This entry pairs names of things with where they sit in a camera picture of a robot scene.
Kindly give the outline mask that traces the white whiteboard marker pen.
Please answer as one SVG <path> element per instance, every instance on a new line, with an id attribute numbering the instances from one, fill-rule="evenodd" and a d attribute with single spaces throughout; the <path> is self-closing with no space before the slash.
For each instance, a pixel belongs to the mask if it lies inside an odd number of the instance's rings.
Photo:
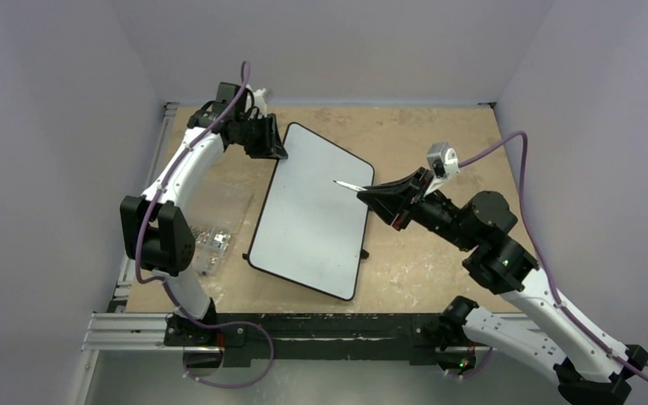
<path id="1" fill-rule="evenodd" d="M 341 186 L 347 190 L 353 191 L 353 192 L 365 192 L 366 188 L 362 186 L 356 186 L 354 184 L 345 182 L 345 181 L 338 181 L 338 180 L 333 180 L 333 183 L 335 183 L 338 186 Z"/>

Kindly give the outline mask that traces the white whiteboard black frame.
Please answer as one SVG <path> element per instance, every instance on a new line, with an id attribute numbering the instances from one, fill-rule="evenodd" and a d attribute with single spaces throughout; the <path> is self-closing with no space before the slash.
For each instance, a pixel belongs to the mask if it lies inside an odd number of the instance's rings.
<path id="1" fill-rule="evenodd" d="M 263 273 L 350 301 L 356 290 L 368 209 L 354 191 L 372 164 L 292 122 L 256 222 L 248 264 Z"/>

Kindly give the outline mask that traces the clear plastic screw box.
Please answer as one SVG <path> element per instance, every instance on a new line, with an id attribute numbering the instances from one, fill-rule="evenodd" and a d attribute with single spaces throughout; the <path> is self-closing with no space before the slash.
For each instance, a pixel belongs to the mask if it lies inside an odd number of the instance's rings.
<path id="1" fill-rule="evenodd" d="M 218 271 L 239 232 L 252 192 L 205 181 L 186 205 L 185 218 L 195 238 L 192 269 L 209 276 Z"/>

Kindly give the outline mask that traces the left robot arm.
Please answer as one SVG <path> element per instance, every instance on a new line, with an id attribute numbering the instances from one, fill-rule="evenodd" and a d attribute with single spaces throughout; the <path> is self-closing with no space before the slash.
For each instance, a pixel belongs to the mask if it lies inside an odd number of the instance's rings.
<path id="1" fill-rule="evenodd" d="M 160 283 L 186 319 L 185 334 L 198 345 L 218 333 L 214 302 L 191 264 L 196 238 L 186 208 L 204 175 L 231 145 L 253 159 L 287 159 L 269 89 L 219 84 L 213 100 L 190 115 L 183 139 L 163 171 L 137 196 L 122 199 L 119 212 L 127 257 L 140 284 Z"/>

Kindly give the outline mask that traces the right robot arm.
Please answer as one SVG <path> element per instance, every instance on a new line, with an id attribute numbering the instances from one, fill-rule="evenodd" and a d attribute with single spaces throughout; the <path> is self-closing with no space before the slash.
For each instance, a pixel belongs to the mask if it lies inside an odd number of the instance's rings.
<path id="1" fill-rule="evenodd" d="M 413 174 L 356 189 L 357 198 L 384 223 L 404 230 L 417 223 L 467 253 L 462 265 L 481 287 L 536 325 L 531 331 L 458 296 L 440 317 L 450 343 L 465 338 L 498 349 L 553 382 L 571 404 L 622 404 L 629 379 L 645 368 L 648 352 L 606 334 L 558 288 L 538 260 L 510 236 L 517 218 L 498 192 L 479 192 L 458 207 L 432 189 L 433 174 Z"/>

